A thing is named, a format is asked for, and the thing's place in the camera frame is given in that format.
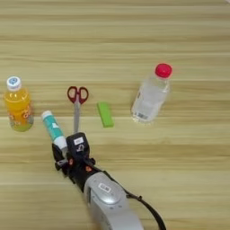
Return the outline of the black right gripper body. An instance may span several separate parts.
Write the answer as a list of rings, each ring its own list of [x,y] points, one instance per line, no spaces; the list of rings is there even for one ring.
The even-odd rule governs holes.
[[[73,158],[69,161],[61,160],[55,162],[56,169],[70,179],[70,181],[77,185],[80,190],[84,190],[86,181],[101,170],[91,165],[86,160],[77,162]]]

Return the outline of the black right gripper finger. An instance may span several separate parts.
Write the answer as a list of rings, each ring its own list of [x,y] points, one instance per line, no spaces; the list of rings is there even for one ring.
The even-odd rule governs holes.
[[[66,164],[67,159],[62,155],[61,149],[53,144],[52,145],[53,156],[57,164]]]

